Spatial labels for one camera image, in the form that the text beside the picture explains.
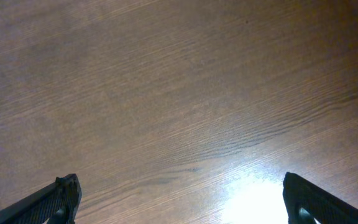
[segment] wood grain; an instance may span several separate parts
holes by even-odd
[[[0,1],[0,209],[286,223],[286,171],[358,208],[358,1]]]

